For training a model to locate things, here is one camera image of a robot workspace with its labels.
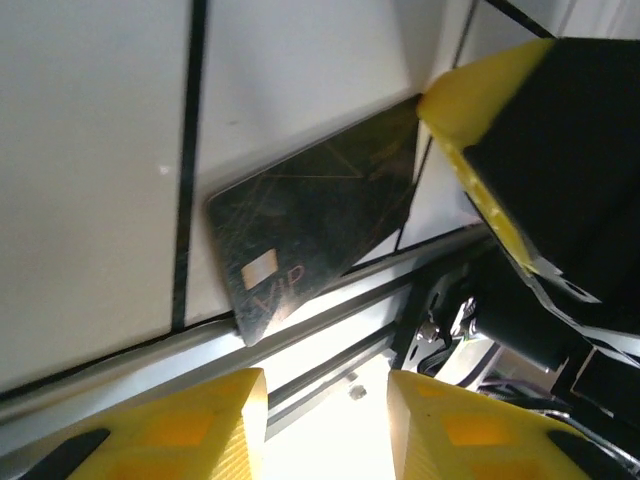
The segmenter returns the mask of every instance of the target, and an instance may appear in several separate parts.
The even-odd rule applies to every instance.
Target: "black cable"
[[[429,355],[428,357],[423,358],[418,363],[418,373],[423,375],[427,375],[429,377],[434,377],[436,373],[442,368],[444,362],[446,362],[451,354],[453,353],[455,346],[447,348],[446,345],[436,350],[434,353]]]
[[[544,398],[549,398],[549,397],[553,397],[553,395],[551,395],[551,393],[549,393],[547,390],[545,390],[544,388],[542,388],[539,385],[536,385],[533,382],[529,382],[527,380],[521,380],[521,379],[517,379],[517,378],[493,378],[493,379],[485,379],[482,381],[482,384],[480,385],[481,387],[514,387],[516,389],[518,388],[526,388],[527,390],[531,390],[532,392],[534,392],[535,394],[544,397]]]
[[[566,414],[571,414],[572,411],[571,407],[566,403],[549,398],[510,397],[508,395],[495,394],[493,391],[484,388],[479,388],[477,392],[526,410],[553,411]]]
[[[487,353],[484,354],[484,356],[480,359],[478,364],[475,367],[473,367],[473,370],[471,370],[466,377],[464,377],[460,382],[458,382],[457,384],[458,387],[467,388],[469,385],[475,382],[478,378],[480,378],[480,375],[482,375],[482,372],[484,371],[484,369],[489,366],[489,364],[491,363],[491,360],[493,360],[493,357],[497,355],[499,350],[500,350],[500,345],[498,345],[497,343],[494,343],[493,345],[491,345],[491,348],[487,350]]]

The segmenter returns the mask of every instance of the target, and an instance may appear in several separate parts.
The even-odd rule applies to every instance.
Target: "scratched card surface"
[[[247,345],[407,219],[418,97],[215,195],[207,204]]]

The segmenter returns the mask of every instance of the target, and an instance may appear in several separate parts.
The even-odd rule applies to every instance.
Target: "white wall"
[[[169,330],[187,5],[0,3],[0,391]]]

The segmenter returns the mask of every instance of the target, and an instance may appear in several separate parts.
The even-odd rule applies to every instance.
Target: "white tile wall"
[[[169,330],[187,16],[0,3],[0,391]]]
[[[201,110],[187,323],[230,309],[206,198],[421,90],[445,4],[430,0],[213,3]],[[390,253],[384,242],[377,254]]]

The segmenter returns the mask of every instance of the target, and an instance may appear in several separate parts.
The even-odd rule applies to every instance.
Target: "black grout line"
[[[473,20],[477,7],[478,7],[478,0],[473,0],[473,2],[471,3],[471,6],[469,7],[469,13],[467,13],[467,18],[464,22],[464,26],[462,27],[462,33],[460,34],[460,42],[458,43],[458,48],[456,48],[456,53],[453,56],[451,69],[454,69],[458,66],[458,62],[460,61],[460,56],[462,55],[462,50],[464,48],[464,45],[466,44],[467,37],[469,36],[471,21]],[[415,201],[415,194],[417,193],[418,188],[420,186],[420,180],[422,179],[422,173],[424,172],[424,169],[427,163],[427,157],[429,156],[429,152],[431,151],[432,143],[433,143],[433,137],[429,135],[429,140],[427,141],[427,147],[425,148],[424,155],[422,157],[422,164],[420,165],[420,170],[418,170],[418,177],[416,178],[416,183],[415,183],[416,188],[414,191],[413,201]],[[402,235],[404,234],[404,227],[407,225],[409,218],[411,218],[411,209],[409,209],[409,217],[400,227],[400,233],[398,234],[398,239],[396,240],[396,246],[393,249],[394,253],[397,253],[398,249],[400,248],[400,241],[402,240]]]
[[[192,0],[173,269],[172,332],[181,331],[185,328],[189,246],[191,243],[191,219],[193,216],[193,191],[195,188],[198,144],[198,115],[200,112],[200,84],[202,80],[206,23],[207,0]]]
[[[551,33],[549,30],[544,28],[538,22],[533,20],[529,15],[524,13],[519,8],[515,7],[508,0],[485,0],[489,5],[495,7],[497,10],[500,10],[507,17],[509,17],[514,22],[518,23],[522,27],[529,30],[531,33],[540,38],[555,38],[555,35]]]

